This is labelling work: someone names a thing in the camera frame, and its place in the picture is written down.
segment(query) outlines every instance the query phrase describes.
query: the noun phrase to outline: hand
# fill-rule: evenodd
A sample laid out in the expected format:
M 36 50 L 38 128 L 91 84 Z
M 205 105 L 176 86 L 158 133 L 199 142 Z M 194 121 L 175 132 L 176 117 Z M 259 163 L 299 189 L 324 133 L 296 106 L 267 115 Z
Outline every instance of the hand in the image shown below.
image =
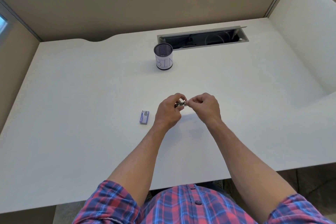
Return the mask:
M 221 121 L 221 111 L 217 99 L 208 93 L 189 99 L 187 105 L 196 112 L 200 120 L 206 125 L 214 121 Z
M 171 95 L 163 100 L 157 109 L 154 125 L 162 126 L 167 131 L 171 129 L 181 119 L 180 111 L 183 106 L 174 107 L 176 103 L 180 103 L 180 99 L 187 100 L 186 96 L 180 93 Z

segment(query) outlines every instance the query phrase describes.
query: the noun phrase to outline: white desk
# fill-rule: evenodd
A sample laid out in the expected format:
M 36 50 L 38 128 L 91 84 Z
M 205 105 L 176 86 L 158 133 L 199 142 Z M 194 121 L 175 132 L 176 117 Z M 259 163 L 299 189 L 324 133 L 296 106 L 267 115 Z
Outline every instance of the white desk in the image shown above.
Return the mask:
M 249 42 L 174 51 L 170 70 L 156 68 L 158 34 L 236 25 L 247 26 Z M 336 161 L 335 109 L 325 104 L 333 96 L 314 104 L 326 91 L 269 19 L 47 42 L 0 136 L 0 213 L 86 200 L 176 92 L 215 95 L 223 120 L 276 170 Z M 139 124 L 142 110 L 148 125 Z M 190 108 L 182 114 L 151 189 L 230 177 L 206 127 Z

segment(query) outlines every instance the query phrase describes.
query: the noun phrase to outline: person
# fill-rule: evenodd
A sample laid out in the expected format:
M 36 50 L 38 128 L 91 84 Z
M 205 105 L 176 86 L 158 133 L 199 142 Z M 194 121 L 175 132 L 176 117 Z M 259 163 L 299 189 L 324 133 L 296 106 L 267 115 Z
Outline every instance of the person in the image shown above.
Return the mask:
M 195 184 L 166 189 L 145 202 L 161 142 L 180 119 L 176 93 L 158 107 L 155 121 L 139 145 L 86 201 L 74 224 L 223 224 L 332 223 L 272 168 L 250 151 L 225 125 L 216 98 L 204 93 L 186 101 L 208 128 L 225 160 L 250 217 L 215 190 Z

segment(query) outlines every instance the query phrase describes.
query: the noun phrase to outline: plaid shirt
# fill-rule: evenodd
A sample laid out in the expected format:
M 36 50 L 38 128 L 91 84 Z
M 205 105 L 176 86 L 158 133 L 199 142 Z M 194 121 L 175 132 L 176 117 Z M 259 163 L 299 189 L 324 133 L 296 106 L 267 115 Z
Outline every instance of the plaid shirt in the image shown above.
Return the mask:
M 194 184 L 162 191 L 140 208 L 122 186 L 111 181 L 99 185 L 73 223 L 257 224 L 227 197 Z M 281 202 L 266 223 L 332 224 L 299 194 Z

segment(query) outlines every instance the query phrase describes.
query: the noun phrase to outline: left hand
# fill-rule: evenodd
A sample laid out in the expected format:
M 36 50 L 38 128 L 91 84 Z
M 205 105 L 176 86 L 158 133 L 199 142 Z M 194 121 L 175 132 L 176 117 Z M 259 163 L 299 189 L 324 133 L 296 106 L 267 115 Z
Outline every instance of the left hand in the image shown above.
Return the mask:
M 156 112 L 154 125 L 161 126 L 167 131 L 175 126 L 181 119 L 180 111 L 184 109 L 183 106 L 174 107 L 176 103 L 180 103 L 180 99 L 187 100 L 186 96 L 180 93 L 171 95 L 163 100 Z

